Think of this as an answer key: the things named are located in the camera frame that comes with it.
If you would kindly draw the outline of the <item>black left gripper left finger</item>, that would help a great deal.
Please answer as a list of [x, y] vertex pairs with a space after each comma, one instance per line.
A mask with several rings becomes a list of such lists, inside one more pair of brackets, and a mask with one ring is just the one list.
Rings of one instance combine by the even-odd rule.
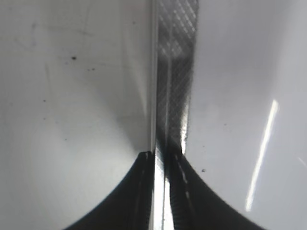
[[138, 154], [118, 186], [68, 230], [147, 230], [154, 185], [154, 155]]

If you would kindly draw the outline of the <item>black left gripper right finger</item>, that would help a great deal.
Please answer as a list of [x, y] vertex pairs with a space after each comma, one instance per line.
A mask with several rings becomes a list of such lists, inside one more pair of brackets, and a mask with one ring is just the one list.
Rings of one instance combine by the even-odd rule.
[[168, 146], [171, 211], [177, 230], [260, 230], [222, 200], [195, 172], [181, 148]]

